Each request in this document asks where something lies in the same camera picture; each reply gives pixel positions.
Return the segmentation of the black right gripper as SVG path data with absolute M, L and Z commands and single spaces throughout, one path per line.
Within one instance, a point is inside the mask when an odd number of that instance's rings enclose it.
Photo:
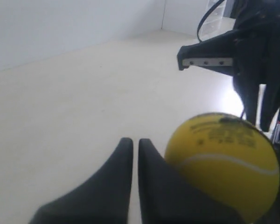
M 259 126 L 268 132 L 276 112 L 280 121 L 280 0 L 245 0 L 233 29 L 182 46 L 177 54 L 178 69 L 196 66 L 233 76 L 236 52 L 239 75 L 234 77 L 234 85 L 244 103 L 246 118 L 253 124 L 259 85 L 266 86 Z

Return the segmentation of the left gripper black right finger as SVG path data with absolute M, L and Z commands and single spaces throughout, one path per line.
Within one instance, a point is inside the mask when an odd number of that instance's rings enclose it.
M 159 154 L 150 139 L 140 139 L 138 185 L 144 224 L 242 224 L 232 208 L 189 185 Z

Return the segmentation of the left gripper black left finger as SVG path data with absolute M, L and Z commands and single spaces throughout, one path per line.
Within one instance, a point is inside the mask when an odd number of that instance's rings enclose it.
M 133 176 L 133 141 L 120 139 L 114 152 L 83 184 L 41 206 L 32 224 L 126 224 Z

